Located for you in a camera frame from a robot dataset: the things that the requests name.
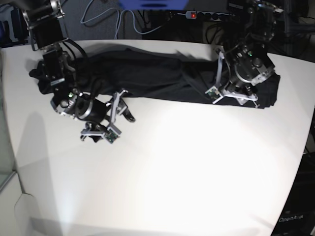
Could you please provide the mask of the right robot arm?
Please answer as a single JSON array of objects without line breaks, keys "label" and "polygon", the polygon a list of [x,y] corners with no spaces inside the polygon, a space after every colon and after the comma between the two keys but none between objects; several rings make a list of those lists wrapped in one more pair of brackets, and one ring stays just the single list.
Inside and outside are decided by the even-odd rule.
[{"label": "right robot arm", "polygon": [[124,116],[129,122],[135,122],[123,96],[126,89],[113,93],[111,99],[104,103],[97,100],[97,82],[92,80],[91,72],[87,79],[91,85],[89,93],[85,93],[79,82],[79,70],[72,64],[76,56],[72,51],[66,52],[61,45],[71,44],[83,56],[84,62],[90,61],[81,46],[63,34],[60,20],[64,11],[59,0],[2,0],[2,5],[11,5],[21,10],[30,33],[33,51],[42,51],[44,73],[48,85],[52,89],[51,106],[59,115],[72,117],[85,122],[85,128],[80,133],[80,139],[87,137],[94,142],[106,140],[113,143],[121,135],[121,130],[115,125],[117,116]]}]

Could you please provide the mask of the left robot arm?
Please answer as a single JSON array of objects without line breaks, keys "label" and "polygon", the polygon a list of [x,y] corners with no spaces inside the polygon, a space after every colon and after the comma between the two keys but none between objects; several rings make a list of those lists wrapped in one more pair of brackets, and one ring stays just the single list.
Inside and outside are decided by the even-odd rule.
[{"label": "left robot arm", "polygon": [[279,75],[268,56],[275,36],[279,8],[267,0],[244,2],[240,20],[225,30],[218,54],[215,80],[205,92],[212,104],[265,108],[276,101]]}]

